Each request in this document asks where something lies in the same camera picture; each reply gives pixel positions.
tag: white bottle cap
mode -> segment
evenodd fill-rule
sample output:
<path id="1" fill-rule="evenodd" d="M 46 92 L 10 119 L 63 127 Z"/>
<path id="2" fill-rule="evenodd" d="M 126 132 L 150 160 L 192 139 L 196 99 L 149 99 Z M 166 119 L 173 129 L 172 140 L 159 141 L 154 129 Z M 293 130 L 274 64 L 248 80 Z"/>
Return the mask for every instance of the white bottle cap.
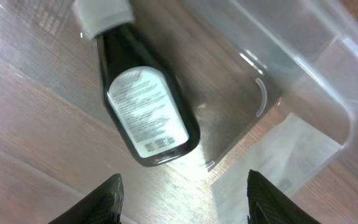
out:
<path id="1" fill-rule="evenodd" d="M 89 39 L 134 20 L 128 0 L 76 0 L 73 10 Z"/>

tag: black bottle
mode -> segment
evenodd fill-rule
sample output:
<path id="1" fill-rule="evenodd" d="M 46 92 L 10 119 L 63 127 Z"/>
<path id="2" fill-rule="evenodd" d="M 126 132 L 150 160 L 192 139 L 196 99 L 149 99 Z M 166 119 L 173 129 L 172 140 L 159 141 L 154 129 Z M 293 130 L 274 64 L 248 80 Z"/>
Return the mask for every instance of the black bottle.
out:
<path id="1" fill-rule="evenodd" d="M 176 78 L 131 23 L 95 37 L 103 103 L 132 156 L 157 166 L 184 156 L 200 129 Z"/>

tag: brown surface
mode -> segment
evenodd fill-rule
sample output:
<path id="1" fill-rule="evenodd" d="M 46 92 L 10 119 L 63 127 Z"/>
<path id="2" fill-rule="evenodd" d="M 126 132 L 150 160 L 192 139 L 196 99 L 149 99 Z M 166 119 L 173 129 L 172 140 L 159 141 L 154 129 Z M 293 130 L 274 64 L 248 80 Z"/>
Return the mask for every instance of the brown surface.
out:
<path id="1" fill-rule="evenodd" d="M 96 54 L 80 39 L 70 2 L 0 1 L 0 221 L 48 222 L 121 173 L 128 217 L 216 223 L 209 185 L 293 107 L 272 108 L 206 180 L 190 181 L 168 165 L 141 167 L 101 104 Z M 258 74 L 185 4 L 136 1 L 134 9 L 137 26 L 183 79 L 205 149 L 216 149 L 206 155 L 219 157 L 255 122 Z M 203 103 L 208 109 L 197 109 Z M 338 157 L 295 201 L 320 221 L 357 223 L 358 150 Z"/>

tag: barcode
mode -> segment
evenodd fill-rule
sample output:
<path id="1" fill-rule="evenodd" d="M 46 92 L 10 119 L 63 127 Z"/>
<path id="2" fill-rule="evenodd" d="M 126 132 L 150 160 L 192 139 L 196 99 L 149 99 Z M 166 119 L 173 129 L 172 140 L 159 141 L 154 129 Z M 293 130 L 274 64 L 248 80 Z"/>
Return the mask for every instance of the barcode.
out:
<path id="1" fill-rule="evenodd" d="M 147 152 L 152 152 L 155 150 L 152 142 L 145 144 L 144 147 L 146 148 Z"/>
<path id="2" fill-rule="evenodd" d="M 157 145 L 157 147 L 159 149 L 161 149 L 162 147 L 165 147 L 165 146 L 169 146 L 173 143 L 175 143 L 175 138 L 173 138 L 171 136 L 162 137 L 160 139 L 155 140 L 155 144 Z"/>

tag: white label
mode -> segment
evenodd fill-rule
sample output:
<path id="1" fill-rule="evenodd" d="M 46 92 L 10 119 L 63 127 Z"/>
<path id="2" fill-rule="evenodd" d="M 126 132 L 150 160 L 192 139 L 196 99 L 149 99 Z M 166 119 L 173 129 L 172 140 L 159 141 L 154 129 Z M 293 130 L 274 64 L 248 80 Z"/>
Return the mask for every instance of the white label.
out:
<path id="1" fill-rule="evenodd" d="M 164 75 L 152 67 L 122 72 L 111 84 L 109 102 L 142 158 L 189 139 Z"/>

